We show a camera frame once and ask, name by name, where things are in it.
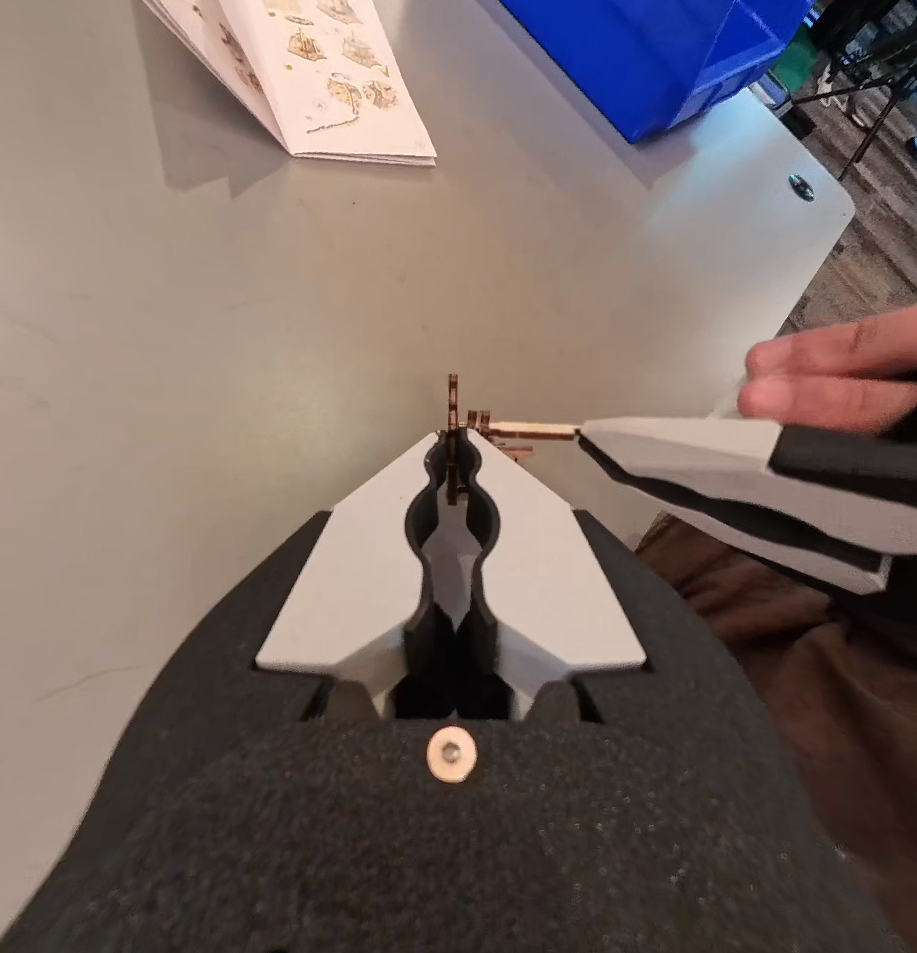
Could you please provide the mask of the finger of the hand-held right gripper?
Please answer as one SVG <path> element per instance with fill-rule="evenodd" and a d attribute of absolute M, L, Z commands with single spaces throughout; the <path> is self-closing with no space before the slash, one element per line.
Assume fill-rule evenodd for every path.
<path fill-rule="evenodd" d="M 917 508 L 770 471 L 786 426 L 749 418 L 621 416 L 584 423 L 579 443 L 635 476 L 760 504 L 880 554 L 917 555 Z"/>
<path fill-rule="evenodd" d="M 655 499 L 661 511 L 718 542 L 779 567 L 856 595 L 883 592 L 892 555 L 838 540 L 799 518 L 760 504 L 702 494 L 666 479 L 635 476 L 601 450 L 589 457 L 616 483 Z"/>

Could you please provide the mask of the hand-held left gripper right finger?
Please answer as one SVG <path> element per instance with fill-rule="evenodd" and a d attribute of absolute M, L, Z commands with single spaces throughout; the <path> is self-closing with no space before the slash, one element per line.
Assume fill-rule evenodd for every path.
<path fill-rule="evenodd" d="M 478 578 L 496 625 L 485 660 L 512 690 L 512 718 L 550 682 L 641 669 L 645 650 L 571 505 L 476 431 L 464 436 L 473 487 L 496 515 Z"/>

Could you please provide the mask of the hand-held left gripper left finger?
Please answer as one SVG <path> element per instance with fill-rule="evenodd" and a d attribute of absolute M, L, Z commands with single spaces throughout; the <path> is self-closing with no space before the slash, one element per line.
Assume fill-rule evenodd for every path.
<path fill-rule="evenodd" d="M 342 498 L 299 571 L 255 666 L 358 684 L 378 716 L 454 638 L 425 544 L 439 524 L 445 438 L 432 432 Z"/>

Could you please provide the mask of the thin wooden model strip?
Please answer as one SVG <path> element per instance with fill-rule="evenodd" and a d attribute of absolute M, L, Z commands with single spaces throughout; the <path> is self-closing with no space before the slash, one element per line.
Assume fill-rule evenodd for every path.
<path fill-rule="evenodd" d="M 487 435 L 497 440 L 570 442 L 579 438 L 580 427 L 575 424 L 492 420 L 488 424 Z"/>

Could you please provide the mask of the wooden model assembly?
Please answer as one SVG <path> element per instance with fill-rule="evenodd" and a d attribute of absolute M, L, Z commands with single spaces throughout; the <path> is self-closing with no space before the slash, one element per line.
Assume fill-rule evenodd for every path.
<path fill-rule="evenodd" d="M 527 438 L 526 436 L 515 436 L 511 430 L 507 427 L 500 427 L 498 423 L 492 425 L 491 412 L 488 410 L 469 411 L 465 424 L 462 424 L 459 419 L 458 384 L 458 376 L 456 374 L 449 375 L 447 427 L 445 432 L 445 498 L 449 506 L 456 506 L 459 502 L 459 498 L 467 494 L 467 487 L 461 475 L 459 460 L 460 437 L 466 429 L 470 428 L 519 465 L 535 455 L 533 445 L 522 443 L 522 440 Z"/>

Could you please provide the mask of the person's right hand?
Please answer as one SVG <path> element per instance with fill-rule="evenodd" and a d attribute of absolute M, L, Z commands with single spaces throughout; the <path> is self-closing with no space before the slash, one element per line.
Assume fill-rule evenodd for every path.
<path fill-rule="evenodd" d="M 917 305 L 756 344 L 736 406 L 781 425 L 890 431 L 917 411 Z"/>

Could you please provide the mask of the green plastic bin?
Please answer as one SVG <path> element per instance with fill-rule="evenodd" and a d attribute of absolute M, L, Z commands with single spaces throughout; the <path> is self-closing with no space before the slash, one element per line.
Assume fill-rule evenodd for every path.
<path fill-rule="evenodd" d="M 812 40 L 811 30 L 802 24 L 771 67 L 769 75 L 789 94 L 795 94 L 812 75 L 818 59 L 819 50 Z"/>

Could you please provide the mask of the blue plastic bin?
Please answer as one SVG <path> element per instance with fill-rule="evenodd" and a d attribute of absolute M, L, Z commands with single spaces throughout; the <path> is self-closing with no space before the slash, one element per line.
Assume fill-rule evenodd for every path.
<path fill-rule="evenodd" d="M 629 143 L 661 136 L 757 82 L 812 1 L 503 1 Z"/>

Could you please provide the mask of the black tripod stand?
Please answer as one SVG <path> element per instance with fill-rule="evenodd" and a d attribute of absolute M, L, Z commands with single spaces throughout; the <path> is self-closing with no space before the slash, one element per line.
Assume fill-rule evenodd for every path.
<path fill-rule="evenodd" d="M 917 93 L 917 2 L 816 2 L 807 21 L 817 67 L 812 88 L 794 94 L 791 109 L 835 104 L 860 131 L 836 176 L 844 182 Z"/>

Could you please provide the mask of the white instruction booklet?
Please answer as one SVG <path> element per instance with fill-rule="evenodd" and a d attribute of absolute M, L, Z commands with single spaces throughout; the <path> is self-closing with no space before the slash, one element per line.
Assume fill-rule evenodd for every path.
<path fill-rule="evenodd" d="M 295 158 L 433 167 L 371 1 L 146 1 Z"/>

